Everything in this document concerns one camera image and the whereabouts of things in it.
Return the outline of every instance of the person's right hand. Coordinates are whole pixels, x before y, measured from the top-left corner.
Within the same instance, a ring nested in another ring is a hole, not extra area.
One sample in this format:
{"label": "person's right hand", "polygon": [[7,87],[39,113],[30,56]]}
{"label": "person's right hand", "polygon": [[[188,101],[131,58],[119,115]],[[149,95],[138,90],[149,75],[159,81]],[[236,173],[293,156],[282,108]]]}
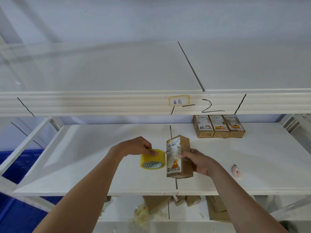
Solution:
{"label": "person's right hand", "polygon": [[180,158],[189,158],[193,162],[193,171],[201,173],[206,176],[210,176],[212,170],[220,166],[220,164],[212,159],[211,157],[208,157],[201,152],[199,152],[196,149],[191,149],[191,152],[184,151]]}

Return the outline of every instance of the person's left hand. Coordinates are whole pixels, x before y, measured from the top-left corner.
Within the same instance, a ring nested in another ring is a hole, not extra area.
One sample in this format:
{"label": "person's left hand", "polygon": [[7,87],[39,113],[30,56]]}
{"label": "person's left hand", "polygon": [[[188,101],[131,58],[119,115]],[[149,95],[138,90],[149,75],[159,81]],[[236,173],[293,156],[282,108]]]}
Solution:
{"label": "person's left hand", "polygon": [[150,156],[157,156],[158,153],[152,149],[152,145],[149,141],[147,141],[143,137],[136,137],[131,140],[122,141],[116,145],[116,148],[121,152],[124,156],[129,154],[147,154]]}

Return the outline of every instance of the hand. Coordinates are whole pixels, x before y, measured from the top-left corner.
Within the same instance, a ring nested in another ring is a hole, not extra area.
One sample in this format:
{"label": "hand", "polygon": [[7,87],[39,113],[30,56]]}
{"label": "hand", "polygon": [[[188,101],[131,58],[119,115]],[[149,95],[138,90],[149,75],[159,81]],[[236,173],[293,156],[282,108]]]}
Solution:
{"label": "hand", "polygon": [[214,167],[220,166],[220,164],[208,157],[196,149],[191,149],[191,152],[184,151],[180,158],[188,157],[193,163],[193,171],[201,173],[206,176],[210,176]]}
{"label": "hand", "polygon": [[115,145],[114,148],[118,149],[123,156],[129,154],[148,154],[150,156],[157,156],[158,153],[152,149],[151,143],[143,137],[136,137],[131,140],[122,141]]}

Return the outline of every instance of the packing tape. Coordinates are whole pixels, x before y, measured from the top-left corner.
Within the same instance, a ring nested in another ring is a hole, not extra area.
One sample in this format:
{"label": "packing tape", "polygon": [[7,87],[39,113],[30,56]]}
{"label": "packing tape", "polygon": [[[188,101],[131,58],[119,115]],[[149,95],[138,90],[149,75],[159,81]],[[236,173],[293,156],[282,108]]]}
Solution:
{"label": "packing tape", "polygon": [[162,150],[152,149],[158,153],[157,156],[147,154],[140,155],[140,167],[148,170],[155,170],[165,167],[165,153]]}

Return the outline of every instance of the tape roll inner core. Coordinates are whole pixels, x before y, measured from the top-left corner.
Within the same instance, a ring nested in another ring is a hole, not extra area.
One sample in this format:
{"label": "tape roll inner core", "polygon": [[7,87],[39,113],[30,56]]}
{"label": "tape roll inner core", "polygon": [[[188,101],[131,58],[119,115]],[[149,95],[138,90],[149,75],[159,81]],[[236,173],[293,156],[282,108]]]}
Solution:
{"label": "tape roll inner core", "polygon": [[163,165],[164,164],[162,162],[158,162],[158,161],[150,161],[150,162],[146,162],[142,164],[144,168],[148,168],[148,169],[160,168]]}

